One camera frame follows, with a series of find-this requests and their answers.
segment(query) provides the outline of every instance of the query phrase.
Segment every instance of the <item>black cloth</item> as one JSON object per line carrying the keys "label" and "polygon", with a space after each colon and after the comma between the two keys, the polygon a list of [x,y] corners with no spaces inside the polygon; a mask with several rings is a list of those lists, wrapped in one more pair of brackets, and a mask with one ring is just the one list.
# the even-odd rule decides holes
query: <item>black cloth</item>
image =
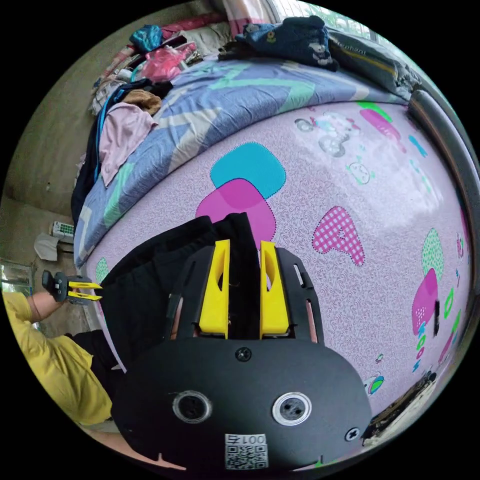
{"label": "black cloth", "polygon": [[244,60],[261,55],[248,43],[242,41],[229,41],[219,48],[218,60]]}
{"label": "black cloth", "polygon": [[260,265],[247,214],[231,213],[216,223],[202,216],[136,247],[97,290],[108,331],[127,370],[161,342],[169,295],[186,260],[219,240],[230,240],[229,337],[258,338]]}
{"label": "black cloth", "polygon": [[98,136],[98,130],[102,112],[104,111],[104,120],[109,109],[113,105],[121,102],[131,90],[146,90],[163,99],[172,88],[173,85],[169,81],[152,83],[152,81],[148,78],[143,78],[142,80],[134,81],[133,83],[120,85],[108,98],[106,105],[96,116],[95,121],[91,126],[90,135],[88,136],[88,141],[86,144],[85,162],[80,169],[75,188],[71,194],[70,207],[74,230],[77,229],[77,224],[79,222],[80,213],[84,206],[85,199],[94,186],[95,170],[97,169],[97,166],[100,165],[97,147],[98,139],[100,138]]}
{"label": "black cloth", "polygon": [[112,370],[118,364],[118,361],[110,349],[104,332],[102,330],[92,330],[77,335],[67,333],[65,336],[93,356],[90,369],[107,392],[110,400],[113,400],[117,384],[123,377],[124,372],[123,370]]}

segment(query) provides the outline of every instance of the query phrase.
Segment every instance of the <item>person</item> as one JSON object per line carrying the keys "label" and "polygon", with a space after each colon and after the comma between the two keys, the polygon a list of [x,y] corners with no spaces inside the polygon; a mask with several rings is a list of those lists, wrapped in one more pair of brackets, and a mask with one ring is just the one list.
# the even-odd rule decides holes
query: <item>person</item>
{"label": "person", "polygon": [[26,297],[3,292],[13,334],[28,365],[56,404],[77,424],[99,424],[111,417],[112,396],[122,370],[101,330],[47,338],[32,324],[58,310],[48,292]]}

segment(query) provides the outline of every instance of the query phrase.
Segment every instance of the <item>pink mattress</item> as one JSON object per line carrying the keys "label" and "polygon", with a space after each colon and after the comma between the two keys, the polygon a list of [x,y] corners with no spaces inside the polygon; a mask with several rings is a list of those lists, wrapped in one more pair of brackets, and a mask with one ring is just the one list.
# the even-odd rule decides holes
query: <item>pink mattress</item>
{"label": "pink mattress", "polygon": [[105,235],[87,274],[101,282],[134,247],[195,216],[242,211],[258,244],[302,259],[325,345],[364,378],[374,415],[445,368],[466,324],[469,233],[443,161],[405,107],[327,104],[245,128],[153,188]]}

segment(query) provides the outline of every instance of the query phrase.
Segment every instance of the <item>yellow shirt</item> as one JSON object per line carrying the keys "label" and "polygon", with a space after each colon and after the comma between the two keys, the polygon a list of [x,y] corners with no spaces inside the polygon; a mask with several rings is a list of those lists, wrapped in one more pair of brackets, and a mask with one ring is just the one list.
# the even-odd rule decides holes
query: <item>yellow shirt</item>
{"label": "yellow shirt", "polygon": [[83,425],[107,420],[112,402],[90,369],[93,357],[67,336],[47,338],[38,331],[22,293],[3,293],[3,301],[23,355],[56,404]]}

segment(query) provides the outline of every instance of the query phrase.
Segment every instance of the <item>bed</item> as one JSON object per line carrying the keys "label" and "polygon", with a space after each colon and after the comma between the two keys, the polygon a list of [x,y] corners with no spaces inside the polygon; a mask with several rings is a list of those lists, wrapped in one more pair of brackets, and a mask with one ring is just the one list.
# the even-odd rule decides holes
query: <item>bed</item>
{"label": "bed", "polygon": [[374,416],[425,373],[441,377],[480,293],[480,183],[432,97],[279,59],[204,60],[172,83],[157,127],[88,195],[77,268],[101,283],[159,233],[247,212],[258,248],[304,263],[325,345],[364,379]]}

